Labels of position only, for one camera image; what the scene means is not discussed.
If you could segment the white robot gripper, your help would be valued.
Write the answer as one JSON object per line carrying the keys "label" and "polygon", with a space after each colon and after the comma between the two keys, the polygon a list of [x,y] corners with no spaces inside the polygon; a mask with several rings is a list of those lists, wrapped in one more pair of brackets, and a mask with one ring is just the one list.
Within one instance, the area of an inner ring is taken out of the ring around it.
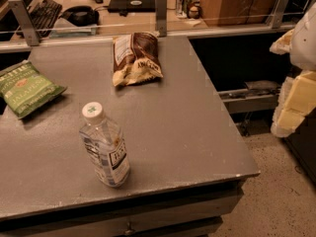
{"label": "white robot gripper", "polygon": [[316,108],[316,3],[296,24],[274,41],[270,52],[283,55],[290,51],[290,62],[303,71],[295,78],[286,77],[281,85],[273,115],[271,133],[288,137]]}

